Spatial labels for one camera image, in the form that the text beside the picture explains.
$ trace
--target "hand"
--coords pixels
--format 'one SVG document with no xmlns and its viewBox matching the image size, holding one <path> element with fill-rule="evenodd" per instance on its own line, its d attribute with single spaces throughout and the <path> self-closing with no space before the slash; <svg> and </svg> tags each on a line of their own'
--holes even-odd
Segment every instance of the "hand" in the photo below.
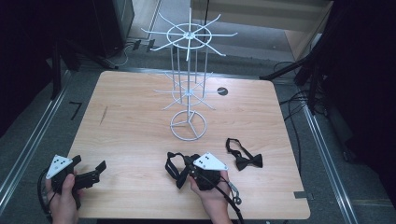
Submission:
<svg viewBox="0 0 396 224">
<path fill-rule="evenodd" d="M 62 185 L 61 195 L 53 191 L 51 180 L 46 180 L 48 200 L 50 200 L 53 196 L 49 204 L 49 210 L 52 214 L 53 224 L 76 224 L 78 222 L 76 201 L 72 195 L 72 188 L 74 184 L 75 176 L 69 174 Z"/>
<path fill-rule="evenodd" d="M 218 187 L 224 191 L 227 195 L 230 195 L 230 187 L 226 181 L 229 181 L 227 171 L 220 171 L 220 175 L 224 178 L 221 179 Z M 206 213 L 209 215 L 213 224 L 226 224 L 232 223 L 228 216 L 228 203 L 224 196 L 215 188 L 211 190 L 199 190 L 197 183 L 192 176 L 189 176 L 191 183 L 191 190 L 194 191 L 201 198 L 202 205 Z"/>
</svg>

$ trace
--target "black bow tie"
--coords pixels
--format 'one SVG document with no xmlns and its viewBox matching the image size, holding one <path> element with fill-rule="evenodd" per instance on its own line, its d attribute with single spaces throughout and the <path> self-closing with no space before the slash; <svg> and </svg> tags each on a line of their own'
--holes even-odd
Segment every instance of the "black bow tie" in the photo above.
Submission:
<svg viewBox="0 0 396 224">
<path fill-rule="evenodd" d="M 242 150 L 245 152 L 245 154 L 247 154 L 248 159 L 242 157 L 242 154 L 240 151 L 231 149 L 230 141 L 235 141 L 235 143 L 237 143 L 242 148 Z M 227 151 L 235 156 L 236 167 L 238 168 L 239 171 L 245 169 L 245 167 L 247 167 L 247 165 L 249 165 L 249 164 L 253 164 L 254 166 L 262 168 L 262 154 L 259 154 L 259 155 L 256 155 L 253 157 L 244 147 L 242 147 L 242 145 L 238 139 L 228 138 L 225 146 L 227 147 Z"/>
</svg>

